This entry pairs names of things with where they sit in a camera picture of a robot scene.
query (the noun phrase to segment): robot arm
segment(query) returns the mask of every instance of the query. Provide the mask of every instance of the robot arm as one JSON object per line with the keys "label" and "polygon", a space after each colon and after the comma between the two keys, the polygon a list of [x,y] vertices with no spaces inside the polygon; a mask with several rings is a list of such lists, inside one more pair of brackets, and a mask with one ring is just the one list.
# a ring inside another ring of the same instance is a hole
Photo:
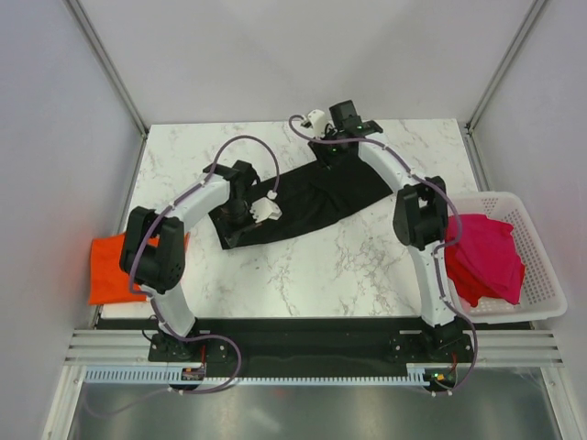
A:
{"label": "robot arm", "polygon": [[[383,133],[373,133],[367,138],[379,140],[385,145],[389,141]],[[397,194],[398,204],[393,219],[393,228],[396,235],[405,245],[408,246],[410,257],[414,262],[415,275],[418,281],[420,290],[420,298],[422,300],[422,319],[430,326],[445,325],[454,319],[455,314],[446,306],[440,296],[440,289],[438,287],[437,273],[434,264],[433,250],[439,244],[438,240],[430,241],[423,238],[425,241],[420,243],[420,248],[417,245],[417,239],[414,237],[410,239],[406,237],[405,231],[398,230],[402,228],[402,224],[409,224],[410,219],[401,218],[402,215],[407,215],[404,209],[406,202],[414,203],[414,208],[420,209],[420,197],[418,196],[418,189],[421,193],[426,193],[427,188],[423,188],[423,184],[414,179],[399,162],[387,151],[377,147],[372,143],[359,143],[359,158],[370,165],[389,185],[392,191]],[[440,203],[442,201],[434,200],[432,204]],[[444,249],[437,252],[436,258],[440,259],[440,268],[442,268],[440,278],[443,283],[444,292],[449,291],[449,282],[447,279],[447,272],[444,269]]]}
{"label": "robot arm", "polygon": [[[324,139],[333,138],[337,146],[341,147],[333,151],[358,154],[396,193],[393,230],[400,242],[408,246],[414,262],[422,299],[422,318],[431,327],[450,323],[455,314],[444,303],[438,286],[441,282],[444,292],[449,291],[445,265],[440,261],[440,273],[437,276],[433,256],[433,250],[444,239],[448,225],[446,203],[415,179],[413,173],[405,169],[404,162],[367,140],[356,141],[361,138],[379,141],[379,145],[388,144],[375,122],[361,122],[352,102],[337,104],[331,107],[330,112],[334,127],[329,130],[323,112],[315,110],[306,117],[303,125],[313,128],[315,132],[315,138],[310,140],[320,145]],[[344,139],[354,140],[345,143]],[[159,210],[159,213],[168,210],[152,234],[153,237],[159,237],[159,244],[145,247],[138,262],[135,280],[150,295],[164,332],[169,333],[169,327],[176,335],[186,336],[195,322],[180,283],[185,268],[184,227],[191,229],[218,206],[238,223],[239,230],[245,232],[256,223],[280,217],[281,211],[270,200],[269,194],[251,207],[243,200],[244,191],[256,179],[256,172],[246,162],[238,161],[232,168],[218,165],[215,174],[206,177],[206,181],[204,176],[200,178],[196,185],[201,185],[201,188],[183,199],[180,197],[181,203],[171,206],[171,209],[167,205]],[[429,180],[444,190],[442,179],[435,177]],[[142,207],[130,213],[120,259],[120,268],[126,273],[130,273],[138,248],[157,217],[155,210]],[[439,250],[436,258],[444,260],[444,252]]]}
{"label": "robot arm", "polygon": [[[157,225],[153,236],[159,237],[157,246],[147,245],[136,273],[135,281],[141,290],[150,296],[151,305],[160,318],[160,328],[166,333],[167,326],[179,336],[187,336],[194,327],[195,318],[185,300],[180,280],[185,268],[184,230],[190,230],[210,211],[218,206],[227,210],[246,229],[263,220],[278,219],[281,211],[270,199],[263,197],[249,207],[241,196],[256,179],[257,174],[250,164],[238,161],[233,168],[216,166],[215,174],[205,180],[207,174],[198,179],[197,191],[189,193]],[[120,258],[120,268],[130,272],[138,247],[161,209],[148,210],[137,207],[128,217],[127,233]]]}
{"label": "robot arm", "polygon": [[[455,314],[445,304],[438,285],[442,283],[443,291],[449,292],[444,249],[436,252],[436,256],[433,254],[446,235],[446,202],[417,180],[415,173],[403,159],[382,148],[389,145],[383,130],[374,121],[363,122],[352,101],[333,105],[330,107],[330,115],[334,126],[331,131],[326,130],[330,124],[324,112],[314,110],[304,117],[302,127],[312,128],[314,131],[314,139],[309,139],[311,147],[329,149],[326,154],[340,154],[340,151],[344,154],[357,154],[396,194],[393,230],[400,242],[408,246],[414,262],[422,300],[422,319],[431,327],[450,323]],[[357,142],[357,139],[363,138],[366,140]],[[441,190],[446,190],[441,178],[428,180]],[[439,274],[436,272],[435,258],[440,260]]]}

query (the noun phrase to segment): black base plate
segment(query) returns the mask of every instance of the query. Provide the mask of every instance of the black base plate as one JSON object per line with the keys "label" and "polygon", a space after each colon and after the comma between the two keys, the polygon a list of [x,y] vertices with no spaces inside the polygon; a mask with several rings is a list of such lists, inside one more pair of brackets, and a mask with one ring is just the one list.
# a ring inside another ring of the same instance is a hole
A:
{"label": "black base plate", "polygon": [[[471,340],[463,334],[440,349],[431,347],[421,333],[427,329],[421,320],[201,320],[199,329],[235,341],[243,356],[239,376],[245,378],[404,376],[406,364],[449,365],[453,353],[459,362],[472,357]],[[202,345],[180,343],[159,332],[153,337],[149,361],[200,362]],[[237,365],[237,355],[226,343],[208,341],[205,362],[208,377],[227,377]]]}

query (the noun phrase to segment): pink cloth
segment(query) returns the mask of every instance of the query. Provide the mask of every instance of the pink cloth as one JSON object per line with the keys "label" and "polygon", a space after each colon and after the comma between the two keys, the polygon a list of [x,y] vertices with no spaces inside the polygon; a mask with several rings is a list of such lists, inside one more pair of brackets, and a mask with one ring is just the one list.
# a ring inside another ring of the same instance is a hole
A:
{"label": "pink cloth", "polygon": [[[512,238],[514,227],[483,214],[460,216],[463,234],[460,242],[446,253],[447,273],[459,296],[477,305],[482,296],[520,302],[525,267]],[[447,241],[457,234],[457,222],[449,219]]]}

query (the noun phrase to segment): orange cloth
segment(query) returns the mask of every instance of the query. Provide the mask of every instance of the orange cloth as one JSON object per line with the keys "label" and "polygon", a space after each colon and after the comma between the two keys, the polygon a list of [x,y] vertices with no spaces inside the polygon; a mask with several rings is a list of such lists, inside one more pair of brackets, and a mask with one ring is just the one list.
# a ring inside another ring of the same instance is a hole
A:
{"label": "orange cloth", "polygon": [[[185,235],[184,244],[187,247],[189,234]],[[111,303],[133,303],[145,301],[145,295],[135,295],[128,291],[128,275],[118,266],[125,235],[95,238],[92,241],[90,253],[90,305]],[[149,240],[151,245],[157,246],[158,238]]]}

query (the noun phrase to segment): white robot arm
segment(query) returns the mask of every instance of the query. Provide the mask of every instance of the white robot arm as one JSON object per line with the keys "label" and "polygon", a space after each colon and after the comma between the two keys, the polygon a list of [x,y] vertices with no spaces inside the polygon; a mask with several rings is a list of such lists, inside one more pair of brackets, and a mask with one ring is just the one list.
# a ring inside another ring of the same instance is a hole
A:
{"label": "white robot arm", "polygon": [[[384,145],[389,145],[389,141],[383,133],[373,133],[368,135],[367,138],[379,140]],[[389,185],[394,193],[400,192],[406,185],[416,186],[420,184],[391,154],[372,143],[359,143],[359,158],[377,171],[377,174]],[[435,257],[433,255],[433,250],[438,244],[438,241],[426,244],[424,250],[408,246],[410,257],[414,262],[415,275],[422,300],[422,319],[433,327],[448,324],[455,317],[455,314],[447,307],[440,296],[434,264]],[[444,249],[437,252],[436,258],[440,259],[440,268],[442,268],[440,276],[444,292],[448,292],[449,281],[447,272],[444,269]]]}
{"label": "white robot arm", "polygon": [[[342,108],[348,109],[349,103],[341,103],[338,106],[343,105]],[[359,124],[357,127],[362,130],[363,127],[360,118],[356,114],[353,117],[350,117],[350,115],[347,117],[345,115],[342,119],[346,121],[352,119],[351,122],[355,125]],[[335,126],[339,125],[340,119],[338,121],[334,120]],[[317,110],[311,112],[303,122],[304,127],[312,127],[314,129],[315,138],[310,140],[315,140],[318,143],[325,136],[327,125],[328,122],[327,119],[325,122],[324,113]],[[340,126],[337,126],[337,129],[339,132],[344,131],[341,130]],[[359,133],[358,136],[353,137],[372,139],[379,141],[379,145],[388,145],[386,136],[381,130],[378,131],[368,130],[365,133]],[[440,227],[440,234],[436,234],[434,240],[431,241],[428,239],[422,241],[421,237],[419,237],[418,240],[414,241],[414,237],[412,236],[414,230],[408,233],[408,231],[402,229],[405,225],[401,225],[402,222],[396,220],[398,212],[401,211],[401,214],[403,212],[402,210],[404,210],[404,206],[400,207],[400,195],[402,195],[402,201],[408,200],[411,204],[415,204],[415,209],[418,210],[420,203],[418,199],[421,198],[421,194],[419,191],[416,193],[415,188],[422,187],[421,182],[414,178],[412,172],[405,169],[405,164],[401,164],[385,149],[368,141],[358,142],[358,146],[356,144],[354,144],[354,148],[357,148],[359,158],[370,165],[383,181],[389,185],[392,191],[398,194],[398,204],[396,205],[393,227],[398,237],[400,235],[404,236],[404,239],[400,237],[400,241],[408,246],[410,256],[414,262],[415,274],[422,299],[421,315],[423,320],[432,327],[446,325],[452,322],[455,314],[447,307],[440,295],[434,261],[435,257],[433,255],[433,250],[440,243],[440,240],[444,238],[443,233],[446,229],[446,224],[444,224],[444,229]],[[244,202],[238,196],[235,198],[235,192],[238,192],[238,179],[242,179],[243,176],[247,177],[245,176],[246,172],[221,166],[218,168],[220,172],[216,171],[216,174],[212,176],[203,175],[196,184],[200,185],[197,191],[191,192],[190,195],[181,200],[181,203],[172,206],[171,209],[169,205],[165,206],[158,211],[158,213],[161,213],[163,210],[167,210],[164,219],[157,226],[154,234],[160,237],[160,243],[156,247],[147,246],[145,248],[143,255],[140,257],[136,272],[137,283],[141,285],[145,292],[150,294],[151,304],[161,320],[161,329],[167,332],[167,328],[170,328],[179,336],[188,335],[195,321],[185,301],[180,283],[184,270],[184,230],[189,230],[194,227],[202,218],[218,206],[227,206],[229,201],[232,204],[236,203],[237,209],[242,208],[243,210],[250,211],[256,223],[267,219],[275,220],[281,215],[279,208],[269,197],[260,199],[251,207],[245,205],[239,207],[238,204]],[[404,193],[408,190],[411,192],[404,197]],[[138,253],[137,250],[140,242],[143,240],[147,229],[158,216],[158,213],[155,210],[147,210],[141,207],[135,208],[131,212],[120,260],[121,269],[127,273],[130,272],[132,263]],[[446,205],[444,206],[444,217],[446,220]],[[441,268],[439,278],[443,284],[444,292],[448,292],[447,273],[444,269],[444,251],[439,250],[436,253],[436,258],[441,259],[439,261],[439,267]]]}

